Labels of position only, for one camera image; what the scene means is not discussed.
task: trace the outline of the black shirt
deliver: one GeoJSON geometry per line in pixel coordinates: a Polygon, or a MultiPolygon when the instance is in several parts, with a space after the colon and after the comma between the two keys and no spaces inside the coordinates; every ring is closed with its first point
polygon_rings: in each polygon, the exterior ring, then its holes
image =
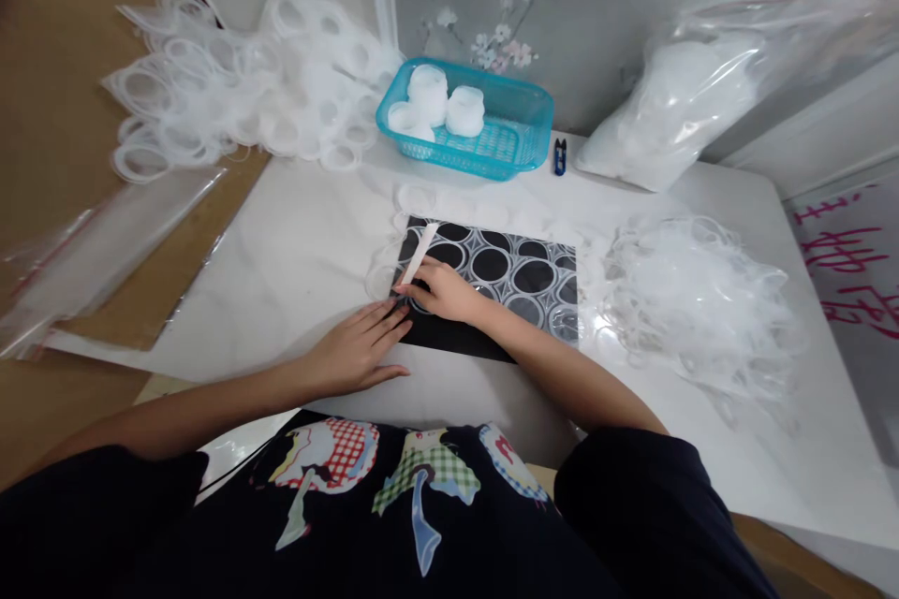
{"type": "Polygon", "coordinates": [[[581,442],[555,504],[493,424],[300,412],[193,506],[207,457],[105,446],[0,495],[11,589],[89,596],[775,597],[696,449],[581,442]]]}

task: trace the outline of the blue basket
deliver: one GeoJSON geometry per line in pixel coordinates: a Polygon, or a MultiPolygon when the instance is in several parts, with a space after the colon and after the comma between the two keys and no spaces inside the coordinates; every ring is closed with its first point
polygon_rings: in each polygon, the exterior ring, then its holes
{"type": "Polygon", "coordinates": [[[553,97],[534,84],[499,77],[483,70],[429,58],[406,61],[377,109],[377,127],[396,140],[400,152],[413,159],[507,181],[522,171],[534,170],[546,161],[553,130],[553,97]],[[387,111],[405,101],[412,70],[432,64],[447,73],[449,91],[460,84],[484,93],[484,130],[476,138],[453,136],[445,126],[434,129],[435,142],[414,139],[391,131],[387,111]]]}

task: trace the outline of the person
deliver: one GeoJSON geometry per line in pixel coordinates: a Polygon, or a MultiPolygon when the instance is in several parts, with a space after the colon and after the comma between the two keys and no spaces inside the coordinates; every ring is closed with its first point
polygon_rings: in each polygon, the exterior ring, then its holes
{"type": "Polygon", "coordinates": [[[697,450],[624,384],[426,257],[397,293],[499,343],[589,435],[554,501],[494,424],[416,431],[301,410],[195,506],[197,450],[253,419],[409,376],[371,304],[311,351],[76,433],[0,495],[8,588],[92,596],[775,597],[697,450]]]}

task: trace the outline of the white table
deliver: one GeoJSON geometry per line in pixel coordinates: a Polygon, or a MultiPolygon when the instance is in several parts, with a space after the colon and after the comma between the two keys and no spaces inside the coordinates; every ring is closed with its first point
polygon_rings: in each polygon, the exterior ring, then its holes
{"type": "MultiPolygon", "coordinates": [[[[571,165],[582,139],[561,136],[571,165]]],[[[811,347],[780,422],[753,405],[716,409],[664,367],[634,370],[614,342],[582,349],[640,395],[672,434],[699,448],[731,510],[899,548],[896,500],[769,181],[697,164],[667,195],[651,195],[573,168],[559,178],[551,163],[510,183],[488,183],[406,159],[386,140],[353,173],[274,160],[152,351],[64,333],[49,345],[198,382],[299,353],[368,301],[363,280],[373,253],[395,234],[394,193],[402,183],[436,189],[437,217],[550,238],[572,224],[591,226],[599,245],[634,213],[690,209],[739,232],[752,257],[789,274],[785,293],[811,347]],[[511,213],[507,224],[504,212],[511,213]]],[[[572,442],[569,425],[515,366],[404,344],[388,361],[413,376],[314,408],[423,428],[492,419],[525,460],[550,466],[572,442]]]]}

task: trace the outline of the white plastic pieces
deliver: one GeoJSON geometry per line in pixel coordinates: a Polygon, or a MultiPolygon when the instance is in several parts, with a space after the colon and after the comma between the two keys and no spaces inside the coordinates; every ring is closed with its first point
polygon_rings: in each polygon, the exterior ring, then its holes
{"type": "Polygon", "coordinates": [[[469,86],[457,86],[452,96],[448,92],[447,74],[441,68],[416,66],[406,89],[409,100],[391,106],[388,127],[428,142],[435,141],[434,129],[444,124],[456,136],[478,136],[484,128],[484,93],[469,86]]]}
{"type": "Polygon", "coordinates": [[[695,0],[652,37],[643,79],[575,166],[660,192],[766,95],[899,48],[899,0],[695,0]]]}
{"type": "Polygon", "coordinates": [[[377,139],[375,111],[403,57],[333,0],[268,0],[259,30],[216,26],[201,0],[119,7],[151,53],[104,85],[133,117],[116,171],[147,183],[214,164],[238,145],[355,168],[377,139]]]}
{"type": "Polygon", "coordinates": [[[787,275],[750,259],[707,217],[632,222],[606,257],[600,313],[637,360],[663,358],[716,391],[781,399],[804,333],[780,288],[787,275]]]}

